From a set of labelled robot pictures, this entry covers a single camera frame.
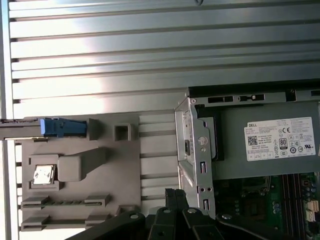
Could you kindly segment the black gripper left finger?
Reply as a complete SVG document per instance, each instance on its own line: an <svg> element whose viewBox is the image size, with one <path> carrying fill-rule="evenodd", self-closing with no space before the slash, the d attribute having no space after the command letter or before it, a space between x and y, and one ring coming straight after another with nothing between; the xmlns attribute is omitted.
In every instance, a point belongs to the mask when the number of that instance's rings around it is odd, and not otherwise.
<svg viewBox="0 0 320 240"><path fill-rule="evenodd" d="M172 240L177 213L176 190L165 190L165 206L144 216L127 211L82 232L83 240Z"/></svg>

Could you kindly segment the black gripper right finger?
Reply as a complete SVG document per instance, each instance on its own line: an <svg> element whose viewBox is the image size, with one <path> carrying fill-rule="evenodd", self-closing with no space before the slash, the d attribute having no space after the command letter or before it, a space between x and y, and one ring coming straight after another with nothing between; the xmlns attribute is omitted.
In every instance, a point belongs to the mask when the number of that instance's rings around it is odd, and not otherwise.
<svg viewBox="0 0 320 240"><path fill-rule="evenodd" d="M294 240L295 237L240 215L219 213L215 218L190 207L186 193L176 190L178 211L196 240Z"/></svg>

